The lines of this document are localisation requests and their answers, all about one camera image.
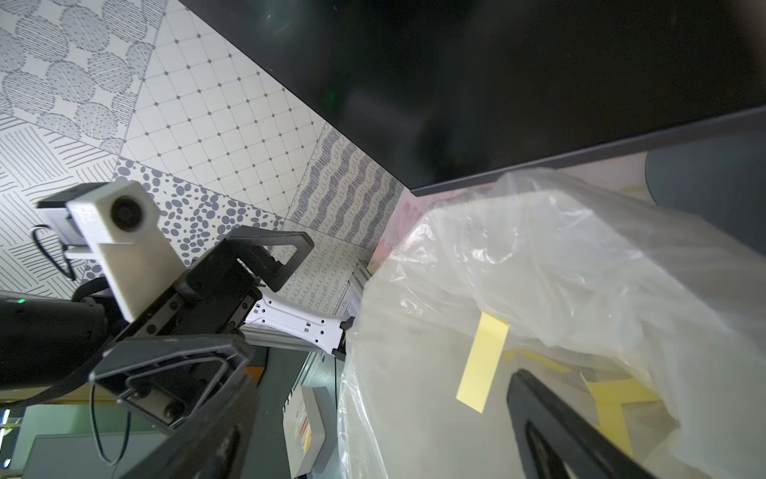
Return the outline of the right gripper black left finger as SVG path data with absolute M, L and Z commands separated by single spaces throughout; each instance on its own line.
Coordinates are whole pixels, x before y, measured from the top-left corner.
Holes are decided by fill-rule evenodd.
M 259 408 L 255 379 L 227 384 L 125 478 L 239 478 Z

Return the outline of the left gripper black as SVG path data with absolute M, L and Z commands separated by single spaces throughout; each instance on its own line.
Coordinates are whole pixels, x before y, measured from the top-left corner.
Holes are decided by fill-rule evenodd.
M 281 261 L 276 247 L 293 251 Z M 305 232 L 237 227 L 118 337 L 90 380 L 161 428 L 227 405 L 255 355 L 239 329 L 259 288 L 278 293 L 313 249 Z

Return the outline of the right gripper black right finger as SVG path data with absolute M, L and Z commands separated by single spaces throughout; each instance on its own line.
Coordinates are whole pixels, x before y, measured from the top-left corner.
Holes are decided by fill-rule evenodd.
M 530 371 L 512 374 L 507 404 L 526 477 L 650 478 Z

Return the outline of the yellow sticky note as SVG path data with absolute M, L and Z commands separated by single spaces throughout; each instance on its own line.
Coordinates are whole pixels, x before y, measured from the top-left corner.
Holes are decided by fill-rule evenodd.
M 478 413 L 483 413 L 497 368 L 504 351 L 510 325 L 486 313 L 481 313 L 468 360 L 456 398 Z
M 622 407 L 625 404 L 660 401 L 660 397 L 635 378 L 588 381 L 582 375 L 582 380 L 596 403 L 596 430 L 628 457 L 634 458 L 634 447 Z

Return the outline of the yellow sticky note lowest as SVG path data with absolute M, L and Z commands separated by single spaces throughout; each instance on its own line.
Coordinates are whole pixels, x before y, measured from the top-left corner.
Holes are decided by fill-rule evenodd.
M 508 361 L 513 361 L 517 355 L 522 355 L 523 357 L 526 357 L 527 359 L 530 359 L 531 361 L 534 361 L 543 367 L 546 367 L 547 369 L 550 369 L 554 372 L 560 373 L 560 374 L 570 374 L 572 373 L 572 369 L 564 366 L 562 363 L 558 363 L 540 353 L 537 353 L 536 351 L 530 350 L 530 349 L 510 349 L 505 350 L 501 354 L 501 359 L 505 359 Z

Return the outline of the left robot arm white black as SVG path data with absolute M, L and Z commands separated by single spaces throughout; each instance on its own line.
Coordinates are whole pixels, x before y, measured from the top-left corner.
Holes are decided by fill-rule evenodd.
M 345 357 L 352 317 L 324 315 L 278 296 L 313 249 L 309 235 L 239 227 L 161 291 L 133 323 L 103 279 L 75 299 L 1 297 L 1 387 L 33 388 L 13 409 L 95 383 L 169 431 L 219 412 L 245 386 L 255 351 L 244 325 L 272 329 Z

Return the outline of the black computer monitor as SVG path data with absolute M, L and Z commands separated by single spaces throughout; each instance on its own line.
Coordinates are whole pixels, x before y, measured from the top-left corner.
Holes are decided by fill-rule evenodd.
M 192 1 L 413 194 L 647 153 L 650 197 L 765 249 L 761 1 Z

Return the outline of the clear plastic trash bag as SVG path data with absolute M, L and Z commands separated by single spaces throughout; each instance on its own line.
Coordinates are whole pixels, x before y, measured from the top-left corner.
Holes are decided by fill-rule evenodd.
M 456 398 L 486 311 L 505 350 Z M 588 381 L 635 378 L 634 458 L 661 478 L 765 474 L 765 259 L 697 217 L 528 170 L 433 207 L 367 283 L 338 407 L 345 478 L 520 478 L 506 401 L 530 371 L 594 428 Z

